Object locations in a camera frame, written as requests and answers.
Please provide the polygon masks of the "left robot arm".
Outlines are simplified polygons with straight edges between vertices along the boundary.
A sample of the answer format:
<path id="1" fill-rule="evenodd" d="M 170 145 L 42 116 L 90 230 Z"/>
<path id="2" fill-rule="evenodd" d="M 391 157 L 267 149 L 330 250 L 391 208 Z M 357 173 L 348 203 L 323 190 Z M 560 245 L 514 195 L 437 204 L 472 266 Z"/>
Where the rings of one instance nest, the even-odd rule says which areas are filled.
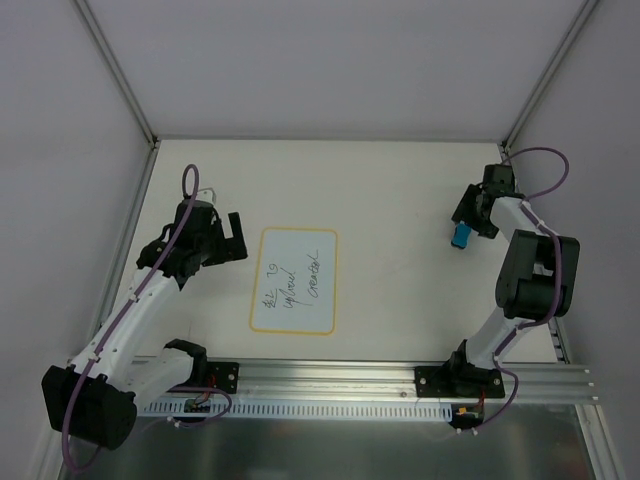
<path id="1" fill-rule="evenodd" d="M 140 368 L 134 357 L 158 314 L 201 269 L 245 260 L 241 217 L 228 216 L 226 234 L 214 205 L 185 197 L 172 223 L 145 245 L 127 293 L 89 344 L 67 367 L 50 367 L 41 381 L 53 430 L 108 450 L 130 435 L 138 413 L 173 389 L 204 390 L 218 375 L 205 347 L 168 341 Z"/>

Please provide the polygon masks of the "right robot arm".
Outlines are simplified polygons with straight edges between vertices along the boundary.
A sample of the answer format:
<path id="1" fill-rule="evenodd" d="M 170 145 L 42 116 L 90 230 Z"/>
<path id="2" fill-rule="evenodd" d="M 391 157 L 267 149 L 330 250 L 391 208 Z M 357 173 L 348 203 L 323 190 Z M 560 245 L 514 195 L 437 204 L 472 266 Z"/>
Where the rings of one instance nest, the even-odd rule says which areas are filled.
<path id="1" fill-rule="evenodd" d="M 443 396 L 501 398 L 503 355 L 529 330 L 568 312 L 580 243 L 556 233 L 532 211 L 516 190 L 513 169 L 504 164 L 485 167 L 482 181 L 467 187 L 452 220 L 451 244 L 457 249 L 466 248 L 472 234 L 502 235 L 509 245 L 496 280 L 494 312 L 431 379 Z"/>

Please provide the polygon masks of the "yellow-framed small whiteboard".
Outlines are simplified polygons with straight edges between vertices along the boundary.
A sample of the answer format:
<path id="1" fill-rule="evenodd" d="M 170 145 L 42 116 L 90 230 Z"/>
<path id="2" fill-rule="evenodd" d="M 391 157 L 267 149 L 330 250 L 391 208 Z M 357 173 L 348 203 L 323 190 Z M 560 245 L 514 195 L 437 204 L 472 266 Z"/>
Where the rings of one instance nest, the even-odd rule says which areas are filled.
<path id="1" fill-rule="evenodd" d="M 257 333 L 329 336 L 336 325 L 338 235 L 268 227 L 260 237 L 249 317 Z"/>

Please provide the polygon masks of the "blue foam whiteboard eraser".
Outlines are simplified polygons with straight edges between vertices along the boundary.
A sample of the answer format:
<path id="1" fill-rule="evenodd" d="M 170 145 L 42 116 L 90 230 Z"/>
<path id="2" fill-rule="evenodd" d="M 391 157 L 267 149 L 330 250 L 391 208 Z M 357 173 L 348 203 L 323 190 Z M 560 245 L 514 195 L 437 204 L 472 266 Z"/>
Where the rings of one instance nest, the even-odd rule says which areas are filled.
<path id="1" fill-rule="evenodd" d="M 468 246 L 472 229 L 464 222 L 457 223 L 451 238 L 451 246 L 460 250 L 464 250 Z"/>

